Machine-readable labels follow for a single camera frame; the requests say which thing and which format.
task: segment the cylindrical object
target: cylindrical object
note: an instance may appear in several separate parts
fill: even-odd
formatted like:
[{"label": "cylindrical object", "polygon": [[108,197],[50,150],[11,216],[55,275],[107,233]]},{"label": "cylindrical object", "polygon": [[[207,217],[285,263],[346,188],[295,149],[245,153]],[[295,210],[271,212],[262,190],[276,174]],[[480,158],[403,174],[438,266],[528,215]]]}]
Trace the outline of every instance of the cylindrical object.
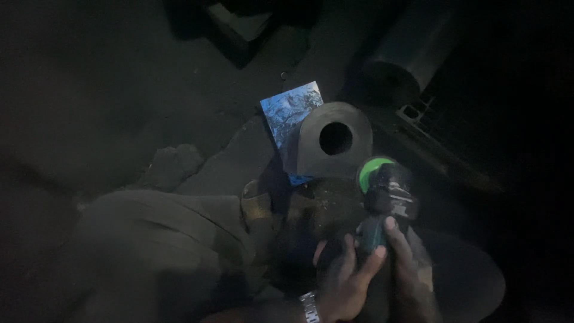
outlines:
[{"label": "cylindrical object", "polygon": [[344,102],[325,103],[311,111],[281,146],[289,174],[354,178],[373,152],[369,119]]},{"label": "cylindrical object", "polygon": [[417,100],[454,49],[465,0],[413,0],[363,65],[370,99]]}]

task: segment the dark background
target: dark background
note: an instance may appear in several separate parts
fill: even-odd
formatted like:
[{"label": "dark background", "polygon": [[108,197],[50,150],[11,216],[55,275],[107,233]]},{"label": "dark background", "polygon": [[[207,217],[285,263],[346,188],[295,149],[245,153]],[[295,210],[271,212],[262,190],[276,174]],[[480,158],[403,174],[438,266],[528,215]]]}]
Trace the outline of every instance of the dark background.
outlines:
[{"label": "dark background", "polygon": [[[507,189],[452,196],[487,214],[475,220],[492,228],[481,242],[505,272],[512,322],[574,315],[572,6],[484,3],[431,84],[487,125],[467,140]],[[0,297],[29,297],[76,203],[135,181],[157,148],[209,157],[260,99],[313,80],[333,101],[382,9],[324,1],[313,28],[278,28],[238,69],[201,34],[175,33],[161,1],[1,2]]]}]

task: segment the metal watch band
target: metal watch band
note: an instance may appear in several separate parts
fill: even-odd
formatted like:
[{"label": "metal watch band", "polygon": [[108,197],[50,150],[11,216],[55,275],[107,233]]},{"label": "metal watch band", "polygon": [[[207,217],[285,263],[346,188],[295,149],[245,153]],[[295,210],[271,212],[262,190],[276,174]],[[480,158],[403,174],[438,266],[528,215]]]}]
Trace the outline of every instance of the metal watch band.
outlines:
[{"label": "metal watch band", "polygon": [[317,307],[315,306],[315,292],[310,291],[307,294],[300,296],[299,300],[303,303],[307,323],[321,323]]}]

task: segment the person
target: person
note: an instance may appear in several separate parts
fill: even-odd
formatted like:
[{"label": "person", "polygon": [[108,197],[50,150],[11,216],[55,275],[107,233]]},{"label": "person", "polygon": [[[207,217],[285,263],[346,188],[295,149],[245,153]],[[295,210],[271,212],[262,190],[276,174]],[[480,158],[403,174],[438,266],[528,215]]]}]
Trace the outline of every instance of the person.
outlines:
[{"label": "person", "polygon": [[[308,322],[302,303],[281,299],[265,279],[268,241],[277,230],[269,195],[252,192],[252,184],[241,200],[150,190],[98,198],[83,213],[59,259],[51,285],[55,296],[45,304],[56,313],[53,321]],[[467,290],[482,303],[489,300],[479,310],[468,304],[458,312],[443,308],[435,297],[440,287],[435,267],[420,258],[426,254],[424,237],[411,230],[405,237],[392,218],[386,230],[397,259],[397,310],[392,319],[478,322],[498,306],[503,287],[502,295],[498,287],[486,296]],[[442,248],[452,249],[451,241],[443,242],[447,244]],[[333,265],[320,284],[315,302],[320,322],[353,320],[371,279],[388,261],[389,251],[378,247],[359,267],[354,243],[350,235],[345,237],[339,266]],[[494,276],[487,280],[500,286],[502,275]],[[484,285],[484,279],[475,280],[475,285]]]}]

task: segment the fingernail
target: fingernail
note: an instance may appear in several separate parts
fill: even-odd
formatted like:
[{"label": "fingernail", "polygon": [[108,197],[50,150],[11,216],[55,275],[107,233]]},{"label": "fingernail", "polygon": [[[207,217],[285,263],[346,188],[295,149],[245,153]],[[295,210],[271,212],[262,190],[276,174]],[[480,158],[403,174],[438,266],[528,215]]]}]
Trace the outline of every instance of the fingernail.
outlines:
[{"label": "fingernail", "polygon": [[385,224],[387,229],[394,229],[397,226],[397,220],[395,220],[394,217],[387,217]]},{"label": "fingernail", "polygon": [[387,254],[387,248],[381,245],[375,249],[375,255],[377,255],[379,258],[384,258],[386,254]]}]

